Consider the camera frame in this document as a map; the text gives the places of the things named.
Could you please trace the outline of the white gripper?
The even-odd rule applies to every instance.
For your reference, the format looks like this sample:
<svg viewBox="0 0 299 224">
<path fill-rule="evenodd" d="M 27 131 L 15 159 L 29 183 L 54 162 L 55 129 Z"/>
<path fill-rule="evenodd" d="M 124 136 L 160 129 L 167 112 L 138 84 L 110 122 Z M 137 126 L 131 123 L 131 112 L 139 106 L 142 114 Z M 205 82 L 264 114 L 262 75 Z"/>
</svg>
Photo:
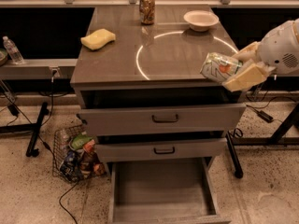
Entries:
<svg viewBox="0 0 299 224">
<path fill-rule="evenodd" d="M 269 31 L 260 43 L 250 43 L 234 54 L 233 58 L 244 64 L 221 83 L 228 91 L 247 91 L 265 82 L 275 70 L 278 74 L 298 71 L 299 19 L 282 23 Z"/>
</svg>

